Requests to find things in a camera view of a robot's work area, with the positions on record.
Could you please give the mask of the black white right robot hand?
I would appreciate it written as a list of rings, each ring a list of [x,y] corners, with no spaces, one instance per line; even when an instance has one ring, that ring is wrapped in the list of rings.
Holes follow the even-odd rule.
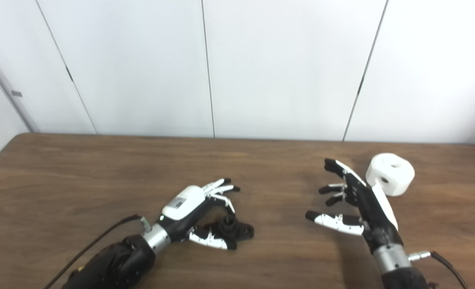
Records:
[[[336,159],[325,159],[324,169],[342,179],[342,183],[330,183],[318,190],[321,195],[332,194],[325,205],[331,207],[346,202],[358,208],[360,214],[308,210],[305,217],[309,221],[344,234],[362,236],[371,253],[383,246],[404,245],[393,209],[381,187],[371,187],[353,169]]]

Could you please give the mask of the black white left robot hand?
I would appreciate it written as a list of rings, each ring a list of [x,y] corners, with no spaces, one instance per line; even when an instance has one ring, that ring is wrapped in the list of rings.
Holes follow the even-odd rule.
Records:
[[[223,207],[234,215],[232,202],[224,193],[240,190],[231,184],[231,179],[219,179],[203,187],[189,185],[163,208],[156,224],[165,232],[168,244],[190,240],[208,247],[235,250],[236,241],[215,234],[211,229],[204,229],[197,223],[214,207]]]

